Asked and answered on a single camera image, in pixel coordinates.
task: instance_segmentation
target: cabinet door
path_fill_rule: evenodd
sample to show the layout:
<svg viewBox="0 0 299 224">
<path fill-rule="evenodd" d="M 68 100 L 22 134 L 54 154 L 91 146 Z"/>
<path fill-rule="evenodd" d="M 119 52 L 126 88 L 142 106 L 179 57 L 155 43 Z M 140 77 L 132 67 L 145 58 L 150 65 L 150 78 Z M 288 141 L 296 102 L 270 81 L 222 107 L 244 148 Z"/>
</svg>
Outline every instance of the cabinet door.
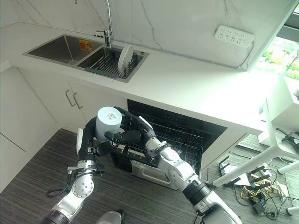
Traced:
<svg viewBox="0 0 299 224">
<path fill-rule="evenodd" d="M 4 136 L 28 152 L 55 123 L 16 67 L 0 74 L 0 132 Z"/>
<path fill-rule="evenodd" d="M 28 162 L 26 152 L 0 134 L 0 193 Z"/>
<path fill-rule="evenodd" d="M 85 126 L 86 120 L 65 77 L 51 72 L 20 71 L 61 128 L 76 133 Z"/>
<path fill-rule="evenodd" d="M 77 92 L 76 99 L 83 106 L 81 110 L 87 121 L 96 117 L 98 110 L 104 106 L 118 106 L 125 110 L 128 109 L 126 98 L 108 93 L 101 87 L 97 89 L 95 85 L 91 87 L 83 81 L 73 80 L 70 81 L 70 85 L 73 92 Z"/>
</svg>

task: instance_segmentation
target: chrome faucet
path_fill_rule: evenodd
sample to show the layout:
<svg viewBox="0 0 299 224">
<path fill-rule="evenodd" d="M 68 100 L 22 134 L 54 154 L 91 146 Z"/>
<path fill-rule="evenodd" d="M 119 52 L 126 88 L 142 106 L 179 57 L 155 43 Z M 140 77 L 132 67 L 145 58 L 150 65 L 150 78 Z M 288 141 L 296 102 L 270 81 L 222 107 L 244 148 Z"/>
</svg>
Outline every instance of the chrome faucet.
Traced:
<svg viewBox="0 0 299 224">
<path fill-rule="evenodd" d="M 109 29 L 105 30 L 96 30 L 96 32 L 103 32 L 104 33 L 104 38 L 105 38 L 105 45 L 106 47 L 111 47 L 111 38 L 113 36 L 112 32 L 112 25 L 111 25 L 111 13 L 110 13 L 110 5 L 109 5 L 109 0 L 105 0 L 106 2 L 106 7 L 107 7 L 107 15 L 108 15 L 108 22 L 109 22 Z"/>
</svg>

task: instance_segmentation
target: white marble wall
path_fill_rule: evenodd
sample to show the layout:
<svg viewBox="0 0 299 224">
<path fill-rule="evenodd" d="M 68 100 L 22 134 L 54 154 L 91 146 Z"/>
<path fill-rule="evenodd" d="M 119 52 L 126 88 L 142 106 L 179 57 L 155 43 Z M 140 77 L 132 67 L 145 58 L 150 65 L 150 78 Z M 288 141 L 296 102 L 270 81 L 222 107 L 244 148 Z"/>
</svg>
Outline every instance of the white marble wall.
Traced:
<svg viewBox="0 0 299 224">
<path fill-rule="evenodd" d="M 9 0 L 20 21 L 93 34 L 107 28 L 105 0 Z M 299 0 L 110 0 L 114 38 L 238 66 L 250 49 L 214 39 L 220 24 L 255 35 L 247 69 Z"/>
<path fill-rule="evenodd" d="M 0 28 L 18 21 L 9 0 L 0 0 Z"/>
</svg>

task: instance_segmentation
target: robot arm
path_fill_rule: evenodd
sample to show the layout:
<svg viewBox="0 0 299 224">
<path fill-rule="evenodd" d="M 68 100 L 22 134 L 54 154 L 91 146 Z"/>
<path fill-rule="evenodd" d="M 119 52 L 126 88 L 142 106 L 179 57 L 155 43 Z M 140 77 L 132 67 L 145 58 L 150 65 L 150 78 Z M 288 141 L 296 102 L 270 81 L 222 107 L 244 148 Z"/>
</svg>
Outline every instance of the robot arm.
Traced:
<svg viewBox="0 0 299 224">
<path fill-rule="evenodd" d="M 149 161 L 156 160 L 166 176 L 181 190 L 192 203 L 194 210 L 205 224 L 242 224 L 239 217 L 210 190 L 194 172 L 189 163 L 183 161 L 166 142 L 160 142 L 151 125 L 142 117 L 116 107 L 122 115 L 124 133 L 105 133 L 110 141 L 93 147 L 96 118 L 91 119 L 85 129 L 79 129 L 77 136 L 78 161 L 76 167 L 68 167 L 68 177 L 75 173 L 71 190 L 45 217 L 41 224 L 68 224 L 80 211 L 84 200 L 94 190 L 93 176 L 101 175 L 102 166 L 95 163 L 95 155 L 113 152 L 118 144 L 136 143 L 146 149 Z"/>
<path fill-rule="evenodd" d="M 158 148 L 159 144 L 151 145 L 148 150 Z M 183 161 L 176 151 L 167 147 L 159 156 L 158 168 L 183 192 L 205 224 L 242 224 L 232 209 L 199 179 L 191 165 Z"/>
<path fill-rule="evenodd" d="M 146 120 L 121 108 L 117 109 L 124 117 L 130 117 L 133 128 L 142 134 L 139 145 L 145 149 L 147 156 L 158 161 L 158 168 L 183 192 L 205 224 L 242 224 L 233 210 L 199 179 L 191 165 L 182 160 L 169 144 L 156 138 L 153 128 Z M 113 134 L 106 136 L 112 139 Z"/>
<path fill-rule="evenodd" d="M 104 172 L 103 166 L 96 164 L 95 155 L 104 155 L 117 148 L 112 142 L 104 142 L 97 148 L 93 147 L 96 118 L 91 119 L 85 129 L 79 129 L 77 135 L 77 166 L 68 167 L 68 181 L 74 174 L 75 179 L 70 184 L 71 190 L 53 208 L 41 224 L 68 224 L 79 213 L 84 200 L 94 190 L 93 176 Z"/>
</svg>

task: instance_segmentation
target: kitchen sink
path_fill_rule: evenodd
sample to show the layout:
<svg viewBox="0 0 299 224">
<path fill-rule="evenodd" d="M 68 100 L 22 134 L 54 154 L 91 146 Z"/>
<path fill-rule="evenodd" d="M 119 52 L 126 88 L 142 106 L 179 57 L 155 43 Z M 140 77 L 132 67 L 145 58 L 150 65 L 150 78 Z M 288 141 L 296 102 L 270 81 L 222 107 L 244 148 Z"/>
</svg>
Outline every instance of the kitchen sink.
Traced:
<svg viewBox="0 0 299 224">
<path fill-rule="evenodd" d="M 131 62 L 122 72 L 119 72 L 117 67 L 122 49 L 123 47 L 117 45 L 108 48 L 101 42 L 62 35 L 24 53 L 24 55 L 127 83 L 149 53 L 134 50 Z"/>
<path fill-rule="evenodd" d="M 122 72 L 119 72 L 117 70 L 117 66 L 121 51 L 122 48 L 102 47 L 78 64 L 78 67 L 84 68 L 86 71 L 98 75 L 126 80 L 129 76 L 131 77 L 139 68 L 139 66 L 148 56 L 148 53 L 134 50 L 131 62 L 124 68 Z"/>
<path fill-rule="evenodd" d="M 100 42 L 63 35 L 29 51 L 28 54 L 65 64 L 76 64 L 101 45 L 103 44 Z"/>
</svg>

